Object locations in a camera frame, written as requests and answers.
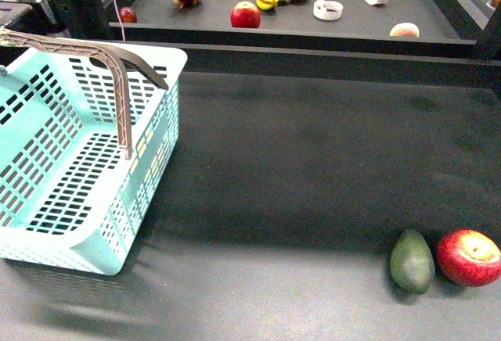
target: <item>black metal frame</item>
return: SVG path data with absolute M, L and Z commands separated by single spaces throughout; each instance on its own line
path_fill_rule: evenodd
M 121 38 L 121 26 L 111 0 L 56 0 L 59 9 L 66 15 L 68 29 L 73 37 Z M 122 5 L 131 5 L 135 0 L 118 0 Z M 300 35 L 286 31 L 236 30 L 208 31 L 190 27 L 186 29 L 158 27 L 152 24 L 126 23 L 125 30 L 129 40 L 150 42 L 171 42 L 173 44 L 201 45 L 238 45 L 262 48 L 299 48 L 316 50 L 330 48 L 340 52 L 362 52 L 398 54 L 404 56 L 433 56 L 469 59 L 493 59 L 499 47 L 494 35 L 498 27 L 499 14 L 489 22 L 485 15 L 471 0 L 434 0 L 445 17 L 454 23 L 460 40 L 443 41 L 406 41 L 402 38 L 351 38 L 338 36 Z M 74 11 L 64 9 L 64 4 L 74 6 Z
M 101 0 L 54 0 L 59 18 L 73 38 L 110 38 Z

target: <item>brown basket handle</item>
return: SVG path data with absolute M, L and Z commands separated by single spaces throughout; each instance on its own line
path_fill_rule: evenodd
M 132 157 L 132 128 L 128 78 L 124 64 L 139 71 L 158 88 L 168 89 L 162 76 L 157 74 L 144 59 L 135 53 L 112 45 L 68 38 L 51 38 L 0 28 L 0 46 L 35 48 L 40 52 L 86 56 L 104 63 L 110 69 L 114 79 L 117 140 L 118 145 L 125 149 L 126 160 Z

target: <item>apple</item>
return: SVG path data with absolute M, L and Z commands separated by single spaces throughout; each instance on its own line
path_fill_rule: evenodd
M 259 28 L 261 13 L 254 3 L 243 1 L 233 7 L 230 20 L 235 28 Z
M 501 251 L 487 236 L 460 229 L 437 244 L 438 265 L 451 281 L 464 286 L 483 286 L 501 276 Z
M 122 7 L 118 15 L 122 23 L 138 23 L 138 15 L 132 7 Z
M 501 2 L 501 0 L 491 0 L 491 6 L 498 7 L 500 2 Z

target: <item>white ring-shaped object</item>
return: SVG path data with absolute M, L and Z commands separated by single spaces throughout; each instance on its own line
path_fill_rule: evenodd
M 313 15 L 321 20 L 338 20 L 343 13 L 343 5 L 336 1 L 315 1 Z

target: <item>shopping basket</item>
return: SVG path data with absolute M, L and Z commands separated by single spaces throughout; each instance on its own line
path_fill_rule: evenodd
M 176 48 L 0 29 L 0 257 L 114 275 L 178 138 Z

